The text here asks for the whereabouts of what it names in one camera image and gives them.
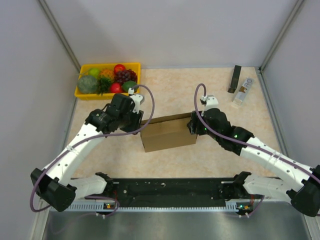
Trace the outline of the brown cardboard box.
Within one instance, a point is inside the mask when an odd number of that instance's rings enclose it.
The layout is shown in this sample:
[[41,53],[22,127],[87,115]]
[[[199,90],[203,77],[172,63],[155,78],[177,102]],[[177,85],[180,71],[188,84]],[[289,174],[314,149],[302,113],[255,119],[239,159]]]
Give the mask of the brown cardboard box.
[[154,152],[194,145],[197,136],[190,134],[187,124],[191,113],[181,113],[153,118],[140,132],[144,151]]

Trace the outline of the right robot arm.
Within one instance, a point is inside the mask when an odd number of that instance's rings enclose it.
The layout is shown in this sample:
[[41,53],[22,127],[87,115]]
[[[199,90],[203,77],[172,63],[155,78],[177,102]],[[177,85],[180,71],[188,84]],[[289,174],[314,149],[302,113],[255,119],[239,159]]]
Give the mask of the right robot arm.
[[268,178],[250,172],[239,173],[233,185],[237,197],[263,195],[287,202],[306,216],[320,215],[319,166],[301,164],[268,147],[252,132],[231,125],[218,108],[193,111],[187,127],[192,135],[208,135],[224,150],[252,160],[276,175]]

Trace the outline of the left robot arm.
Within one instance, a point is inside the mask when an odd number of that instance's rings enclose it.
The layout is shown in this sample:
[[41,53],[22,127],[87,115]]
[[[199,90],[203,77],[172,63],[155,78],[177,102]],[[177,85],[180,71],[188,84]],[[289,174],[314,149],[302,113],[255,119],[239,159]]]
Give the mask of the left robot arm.
[[90,195],[109,198],[114,187],[108,183],[105,174],[77,179],[72,176],[87,155],[110,133],[116,130],[137,133],[144,114],[141,110],[144,100],[141,94],[116,93],[103,109],[91,111],[64,151],[43,169],[35,168],[31,172],[33,192],[58,212],[66,210],[74,200]]

